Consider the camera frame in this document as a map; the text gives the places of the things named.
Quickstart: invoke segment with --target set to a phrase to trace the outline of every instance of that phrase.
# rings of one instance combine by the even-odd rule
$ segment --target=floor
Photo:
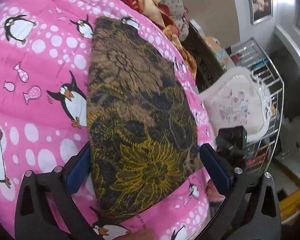
[[[206,36],[213,36],[220,41],[222,48],[227,48],[240,41],[234,0],[182,1],[189,9],[187,20],[194,19]]]

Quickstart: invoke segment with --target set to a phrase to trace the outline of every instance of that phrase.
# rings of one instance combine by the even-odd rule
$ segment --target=yellow fabric
[[[156,24],[165,27],[160,10],[152,0],[138,0],[138,2],[144,4],[142,14],[146,15]]]

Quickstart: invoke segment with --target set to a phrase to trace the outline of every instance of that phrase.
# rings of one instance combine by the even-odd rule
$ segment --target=metal screw
[[[265,176],[269,179],[271,178],[271,174],[269,172],[265,172]]]
[[[32,171],[29,170],[29,171],[26,171],[25,176],[26,176],[26,177],[30,177],[31,174],[32,174]]]
[[[239,167],[236,167],[236,168],[234,168],[234,172],[235,172],[236,174],[241,174],[241,173],[242,173],[242,169],[239,168]]]
[[[60,171],[62,171],[62,166],[57,166],[53,170],[54,170],[54,172],[60,172]]]

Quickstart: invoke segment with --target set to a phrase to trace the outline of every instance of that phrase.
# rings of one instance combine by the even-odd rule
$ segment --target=gold fabric
[[[202,167],[186,95],[137,30],[96,21],[87,98],[91,175],[103,216],[121,222],[155,205]]]

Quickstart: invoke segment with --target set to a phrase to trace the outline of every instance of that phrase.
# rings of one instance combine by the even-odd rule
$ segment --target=blue gripper pad
[[[78,192],[90,171],[90,160],[90,145],[86,143],[82,150],[76,156],[72,156],[66,163],[64,175],[66,175],[66,191],[68,194]]]

